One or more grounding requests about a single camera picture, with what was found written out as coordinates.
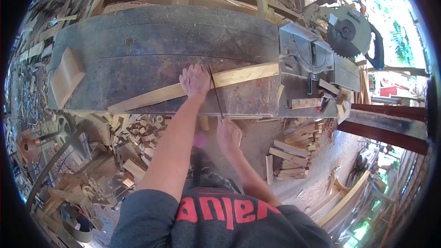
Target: circular saw blade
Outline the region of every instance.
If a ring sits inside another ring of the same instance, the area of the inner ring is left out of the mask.
[[[341,57],[352,58],[360,54],[360,50],[332,25],[328,26],[328,43],[332,50]]]

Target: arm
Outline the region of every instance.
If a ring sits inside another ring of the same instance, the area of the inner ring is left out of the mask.
[[[200,64],[184,68],[179,76],[188,95],[170,121],[158,142],[155,154],[138,189],[159,190],[181,200],[182,189],[190,166],[190,153],[195,135],[196,117],[210,89],[210,75]]]
[[[242,135],[231,124],[231,119],[228,116],[223,120],[218,118],[217,133],[220,150],[239,175],[245,194],[265,201],[273,207],[280,206],[279,199],[242,154],[239,148]]]

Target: miter saw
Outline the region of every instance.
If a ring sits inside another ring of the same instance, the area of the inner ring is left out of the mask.
[[[375,69],[383,69],[383,38],[355,8],[347,5],[333,8],[311,4],[302,15],[303,21],[300,23],[290,22],[280,27],[280,60],[285,62],[281,69],[283,73],[297,76],[305,76],[307,73],[308,94],[312,94],[312,80],[318,80],[318,74],[333,71],[336,64],[353,66],[355,69],[351,71],[352,74],[358,74],[358,68],[349,58],[359,54],[363,54]],[[328,24],[326,41],[318,30],[318,20]],[[374,58],[367,54],[372,33],[375,34]],[[346,88],[359,91],[359,85]]]

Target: red object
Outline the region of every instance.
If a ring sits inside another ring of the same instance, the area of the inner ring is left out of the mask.
[[[381,97],[390,97],[391,95],[396,95],[396,86],[380,88]]]

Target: green foliage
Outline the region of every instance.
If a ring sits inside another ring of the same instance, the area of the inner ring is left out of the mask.
[[[400,162],[398,160],[395,160],[394,163],[392,163],[390,165],[391,168],[393,168],[394,170],[398,171],[398,166],[399,166]]]

